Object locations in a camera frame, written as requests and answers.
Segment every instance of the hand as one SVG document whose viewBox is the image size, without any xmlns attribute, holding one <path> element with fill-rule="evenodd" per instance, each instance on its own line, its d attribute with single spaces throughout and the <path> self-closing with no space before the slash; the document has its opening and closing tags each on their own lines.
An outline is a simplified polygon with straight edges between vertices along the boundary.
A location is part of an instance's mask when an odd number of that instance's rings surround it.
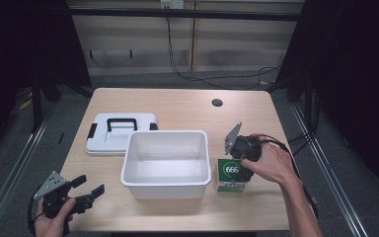
<svg viewBox="0 0 379 237">
<path fill-rule="evenodd" d="M 35 221 L 36 236 L 37 237 L 61 237 L 63 236 L 64 220 L 67 217 L 69 221 L 73 219 L 69 215 L 70 210 L 76 203 L 75 198 L 69 199 L 60 209 L 59 213 L 53 219 L 48 218 L 42 214 L 42 199 L 38 203 L 37 219 Z"/>
<path fill-rule="evenodd" d="M 258 140 L 266 139 L 266 137 L 260 133 L 254 133 L 250 136 L 256 137 Z M 243 159 L 241 164 L 243 167 L 252 170 L 264 179 L 276 182 L 280 185 L 292 181 L 293 179 L 299 181 L 294 173 L 290 154 L 271 143 L 262 144 L 262 156 L 258 162 Z"/>
</svg>

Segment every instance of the table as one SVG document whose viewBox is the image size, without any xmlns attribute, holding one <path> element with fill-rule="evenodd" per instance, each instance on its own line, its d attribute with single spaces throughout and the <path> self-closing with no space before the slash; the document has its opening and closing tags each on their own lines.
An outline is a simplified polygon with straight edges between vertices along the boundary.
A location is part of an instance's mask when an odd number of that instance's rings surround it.
<svg viewBox="0 0 379 237">
<path fill-rule="evenodd" d="M 223 102 L 212 105 L 214 99 Z M 96 157 L 86 153 L 89 129 L 97 114 L 153 113 L 162 130 L 203 130 L 208 136 L 212 180 L 203 198 L 136 200 L 120 182 L 123 156 Z M 106 192 L 94 207 L 75 215 L 71 230 L 81 231 L 258 231 L 287 230 L 288 219 L 280 188 L 253 176 L 241 194 L 215 190 L 216 160 L 224 155 L 224 137 L 242 122 L 240 134 L 262 132 L 287 143 L 267 92 L 171 89 L 97 89 L 79 126 L 61 175 L 88 182 L 69 194 L 84 195 L 100 184 Z"/>
</svg>

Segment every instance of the person's left hand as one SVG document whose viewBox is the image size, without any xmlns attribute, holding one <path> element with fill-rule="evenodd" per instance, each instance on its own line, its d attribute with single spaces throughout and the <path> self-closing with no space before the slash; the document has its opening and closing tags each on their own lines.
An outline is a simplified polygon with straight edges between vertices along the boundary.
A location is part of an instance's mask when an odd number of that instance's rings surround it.
<svg viewBox="0 0 379 237">
<path fill-rule="evenodd" d="M 53 219 L 48 218 L 45 214 L 42 214 L 42 199 L 38 202 L 37 207 L 37 219 L 35 221 L 36 236 L 37 237 L 61 237 L 63 236 L 64 220 L 67 217 L 69 221 L 73 219 L 72 215 L 69 215 L 70 210 L 76 203 L 75 198 L 69 199 L 60 209 L 59 213 Z"/>
</svg>

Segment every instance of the open box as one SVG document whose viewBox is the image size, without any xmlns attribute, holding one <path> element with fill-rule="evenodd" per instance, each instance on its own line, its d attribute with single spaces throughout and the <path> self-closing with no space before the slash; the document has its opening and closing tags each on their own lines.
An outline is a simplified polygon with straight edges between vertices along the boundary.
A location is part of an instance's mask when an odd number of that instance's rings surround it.
<svg viewBox="0 0 379 237">
<path fill-rule="evenodd" d="M 156 130 L 130 134 L 121 182 L 135 198 L 201 198 L 210 180 L 205 132 Z"/>
</svg>

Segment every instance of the person's right hand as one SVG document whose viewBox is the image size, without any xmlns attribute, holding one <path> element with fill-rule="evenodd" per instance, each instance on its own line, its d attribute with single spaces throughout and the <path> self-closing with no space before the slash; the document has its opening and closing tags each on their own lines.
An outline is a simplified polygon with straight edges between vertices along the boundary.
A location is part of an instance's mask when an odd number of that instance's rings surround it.
<svg viewBox="0 0 379 237">
<path fill-rule="evenodd" d="M 250 136 L 258 140 L 266 139 L 260 133 L 254 133 Z M 243 159 L 241 164 L 264 179 L 280 185 L 287 181 L 292 181 L 292 179 L 298 179 L 294 173 L 290 154 L 271 143 L 266 142 L 262 144 L 262 155 L 258 162 Z"/>
</svg>

